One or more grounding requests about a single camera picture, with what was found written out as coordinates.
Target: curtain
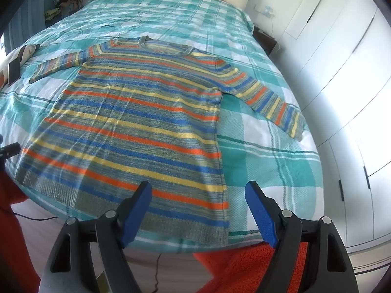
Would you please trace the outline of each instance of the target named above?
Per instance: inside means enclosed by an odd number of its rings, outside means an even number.
[[[4,30],[5,53],[9,54],[43,29],[44,0],[24,0]]]

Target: red cloth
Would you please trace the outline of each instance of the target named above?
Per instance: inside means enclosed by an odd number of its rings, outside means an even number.
[[[27,199],[4,171],[0,171],[0,207],[12,212],[11,204]],[[26,293],[38,292],[40,277],[31,263],[16,216],[0,210],[0,255]]]
[[[288,293],[297,293],[304,270],[307,243],[300,244],[296,267]],[[265,275],[274,249],[268,244],[257,244],[239,249],[194,253],[214,276],[197,293],[252,293]]]

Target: striped sweater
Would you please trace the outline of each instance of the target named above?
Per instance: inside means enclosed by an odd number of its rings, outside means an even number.
[[[296,139],[304,118],[259,81],[186,45],[115,39],[44,62],[30,83],[82,66],[23,150],[16,179],[95,215],[148,180],[141,229],[225,244],[228,202],[216,121],[222,93]]]

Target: white wardrobe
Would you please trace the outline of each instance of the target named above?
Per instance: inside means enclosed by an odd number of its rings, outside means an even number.
[[[348,252],[391,239],[391,28],[372,0],[303,0],[271,59],[321,158]]]

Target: plaid bedspread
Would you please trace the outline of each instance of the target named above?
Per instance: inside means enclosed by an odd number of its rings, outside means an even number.
[[[248,15],[220,0],[92,0],[70,17],[26,42],[40,49],[22,67],[22,77],[0,93],[0,133],[4,143],[24,147],[49,114],[79,67],[59,71],[29,85],[37,66],[62,54],[83,50],[114,37],[153,39],[186,44],[215,54],[278,93],[297,102],[280,72],[251,36]],[[301,218],[323,214],[323,180],[319,156],[308,128],[298,142],[232,95],[224,95],[218,122],[218,144],[229,201],[229,247],[260,242],[261,235],[244,199],[244,186],[256,180],[281,208]],[[6,163],[14,177],[19,156]],[[93,215],[45,197],[28,186],[21,189],[39,205],[63,218]],[[160,252],[215,250],[200,244],[140,231],[131,246]]]

